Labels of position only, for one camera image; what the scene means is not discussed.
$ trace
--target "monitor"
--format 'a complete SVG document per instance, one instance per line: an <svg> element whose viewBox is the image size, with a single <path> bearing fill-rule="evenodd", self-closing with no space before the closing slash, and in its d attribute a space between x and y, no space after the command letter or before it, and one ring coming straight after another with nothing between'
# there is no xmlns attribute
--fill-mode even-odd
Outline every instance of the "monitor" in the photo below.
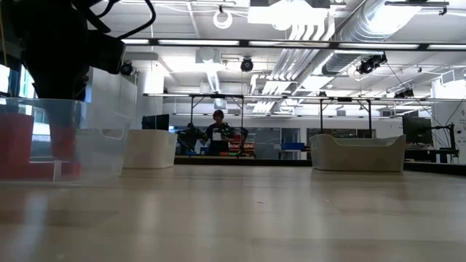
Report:
<svg viewBox="0 0 466 262"><path fill-rule="evenodd" d="M430 119L414 116L403 116L403 134L407 143L433 144L432 124Z"/></svg>
<svg viewBox="0 0 466 262"><path fill-rule="evenodd" d="M170 115L143 116L143 129L167 130L169 129Z"/></svg>

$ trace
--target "clear plastic container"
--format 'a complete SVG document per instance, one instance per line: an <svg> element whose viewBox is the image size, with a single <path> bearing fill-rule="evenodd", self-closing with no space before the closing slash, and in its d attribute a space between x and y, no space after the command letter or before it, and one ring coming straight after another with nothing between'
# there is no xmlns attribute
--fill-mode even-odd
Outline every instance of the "clear plastic container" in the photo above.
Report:
<svg viewBox="0 0 466 262"><path fill-rule="evenodd" d="M0 181L118 176L129 127L127 117L96 104L0 98Z"/></svg>

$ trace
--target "wooden floor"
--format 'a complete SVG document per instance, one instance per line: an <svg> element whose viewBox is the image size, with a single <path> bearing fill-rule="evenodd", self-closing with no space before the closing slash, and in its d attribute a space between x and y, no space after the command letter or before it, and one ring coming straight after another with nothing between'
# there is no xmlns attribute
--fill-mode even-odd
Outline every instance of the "wooden floor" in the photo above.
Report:
<svg viewBox="0 0 466 262"><path fill-rule="evenodd" d="M466 179L176 166L0 184L0 261L466 261Z"/></svg>

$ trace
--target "black shirt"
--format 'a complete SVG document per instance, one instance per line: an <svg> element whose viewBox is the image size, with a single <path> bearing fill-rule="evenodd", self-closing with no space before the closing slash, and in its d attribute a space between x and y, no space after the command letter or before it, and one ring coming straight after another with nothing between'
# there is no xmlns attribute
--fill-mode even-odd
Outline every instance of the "black shirt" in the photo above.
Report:
<svg viewBox="0 0 466 262"><path fill-rule="evenodd" d="M205 133L210 138L209 154L219 155L220 152L228 152L228 148L229 148L228 147L228 141L214 140L213 139L213 134L214 133L220 133L222 138L228 138L230 136L233 136L232 129L227 123L211 124L207 128L207 131Z"/></svg>

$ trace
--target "person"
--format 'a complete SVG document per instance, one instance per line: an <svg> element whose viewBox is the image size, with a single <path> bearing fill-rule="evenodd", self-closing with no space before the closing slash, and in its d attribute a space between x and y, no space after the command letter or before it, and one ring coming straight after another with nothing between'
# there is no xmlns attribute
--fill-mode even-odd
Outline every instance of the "person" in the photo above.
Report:
<svg viewBox="0 0 466 262"><path fill-rule="evenodd" d="M228 152L228 142L232 141L233 129L224 122L224 113L222 110L213 112L215 123L210 125L205 132L210 139L209 154L218 156L221 152Z"/></svg>

